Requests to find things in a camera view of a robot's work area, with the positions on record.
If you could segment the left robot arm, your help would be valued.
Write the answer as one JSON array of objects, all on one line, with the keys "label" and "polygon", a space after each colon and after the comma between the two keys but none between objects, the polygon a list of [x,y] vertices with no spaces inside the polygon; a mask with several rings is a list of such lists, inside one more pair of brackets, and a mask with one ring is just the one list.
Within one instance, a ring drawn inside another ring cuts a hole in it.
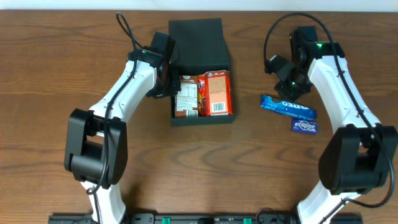
[{"label": "left robot arm", "polygon": [[127,160],[127,124],[143,97],[170,95],[171,50],[144,47],[128,53],[125,69],[110,91],[88,110],[68,119],[64,167],[85,188],[90,223],[121,223],[126,206],[119,181]]}]

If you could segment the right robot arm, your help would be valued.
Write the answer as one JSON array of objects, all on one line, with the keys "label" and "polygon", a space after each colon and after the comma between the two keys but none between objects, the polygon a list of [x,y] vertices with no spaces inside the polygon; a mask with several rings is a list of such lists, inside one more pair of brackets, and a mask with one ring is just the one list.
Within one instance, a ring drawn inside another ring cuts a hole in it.
[{"label": "right robot arm", "polygon": [[325,105],[333,137],[318,161],[319,182],[295,209],[297,223],[330,223],[347,203],[390,179],[397,148],[397,130],[384,126],[363,101],[348,71],[339,43],[320,42],[313,26],[290,33],[291,59],[279,55],[267,61],[279,78],[275,89],[294,105],[311,87]]}]

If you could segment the brown carton with barcode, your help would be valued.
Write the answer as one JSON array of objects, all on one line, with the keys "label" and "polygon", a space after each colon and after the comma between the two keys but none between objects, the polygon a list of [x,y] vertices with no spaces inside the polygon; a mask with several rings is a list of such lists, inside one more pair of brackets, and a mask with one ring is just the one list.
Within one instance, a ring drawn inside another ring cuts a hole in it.
[{"label": "brown carton with barcode", "polygon": [[175,96],[175,117],[198,117],[198,77],[180,77],[181,90]]}]

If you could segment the blue Oreo cookie pack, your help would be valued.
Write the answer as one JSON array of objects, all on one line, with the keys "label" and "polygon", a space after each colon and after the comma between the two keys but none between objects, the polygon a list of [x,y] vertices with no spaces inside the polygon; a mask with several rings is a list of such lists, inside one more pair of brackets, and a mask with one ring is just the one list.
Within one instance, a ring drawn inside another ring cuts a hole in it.
[{"label": "blue Oreo cookie pack", "polygon": [[298,119],[315,120],[317,118],[317,112],[312,108],[269,95],[261,96],[261,108]]}]

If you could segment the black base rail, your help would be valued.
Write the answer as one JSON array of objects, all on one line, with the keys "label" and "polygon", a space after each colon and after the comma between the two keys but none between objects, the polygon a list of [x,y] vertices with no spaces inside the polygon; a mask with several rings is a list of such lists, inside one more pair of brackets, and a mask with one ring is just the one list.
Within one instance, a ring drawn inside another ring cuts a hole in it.
[{"label": "black base rail", "polygon": [[[48,224],[94,223],[90,215],[51,215]],[[279,224],[299,223],[290,214],[262,213],[255,215],[154,215],[138,213],[124,217],[125,224]],[[331,219],[332,224],[362,224],[359,215],[337,215]]]}]

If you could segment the blue Eclipse gum pack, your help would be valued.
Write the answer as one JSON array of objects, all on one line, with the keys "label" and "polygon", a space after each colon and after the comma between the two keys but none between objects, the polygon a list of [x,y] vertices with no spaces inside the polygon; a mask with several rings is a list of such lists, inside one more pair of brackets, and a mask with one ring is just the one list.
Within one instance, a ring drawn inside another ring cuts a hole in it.
[{"label": "blue Eclipse gum pack", "polygon": [[318,134],[318,123],[302,119],[293,119],[291,131],[304,134]]}]

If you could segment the dark green hinged box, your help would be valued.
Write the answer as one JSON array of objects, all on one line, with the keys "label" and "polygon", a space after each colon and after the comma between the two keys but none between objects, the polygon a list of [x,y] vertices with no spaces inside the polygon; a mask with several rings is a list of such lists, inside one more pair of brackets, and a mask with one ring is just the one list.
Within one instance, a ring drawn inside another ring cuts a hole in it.
[{"label": "dark green hinged box", "polygon": [[[188,76],[205,75],[206,72],[229,71],[232,97],[232,81],[229,52],[223,35],[221,19],[194,19],[169,21],[169,34],[176,41],[172,54],[172,68]],[[191,126],[200,124],[231,123],[232,115],[175,117],[175,96],[171,97],[172,125]]]}]

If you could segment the red Reeses candy bag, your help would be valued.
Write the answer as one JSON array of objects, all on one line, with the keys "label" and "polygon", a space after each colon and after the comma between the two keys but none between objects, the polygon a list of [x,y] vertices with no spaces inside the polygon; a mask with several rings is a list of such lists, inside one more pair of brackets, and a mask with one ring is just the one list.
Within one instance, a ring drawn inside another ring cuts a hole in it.
[{"label": "red Reeses candy bag", "polygon": [[205,100],[205,76],[198,76],[198,113],[199,116],[207,116],[206,113],[206,100]]}]

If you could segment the orange carton with barcode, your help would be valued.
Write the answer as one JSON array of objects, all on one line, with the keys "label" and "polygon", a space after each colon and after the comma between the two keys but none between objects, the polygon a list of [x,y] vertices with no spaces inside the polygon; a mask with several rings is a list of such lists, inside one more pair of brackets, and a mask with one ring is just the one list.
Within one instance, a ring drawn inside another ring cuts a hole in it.
[{"label": "orange carton with barcode", "polygon": [[204,81],[206,116],[232,115],[233,104],[229,71],[206,72]]}]

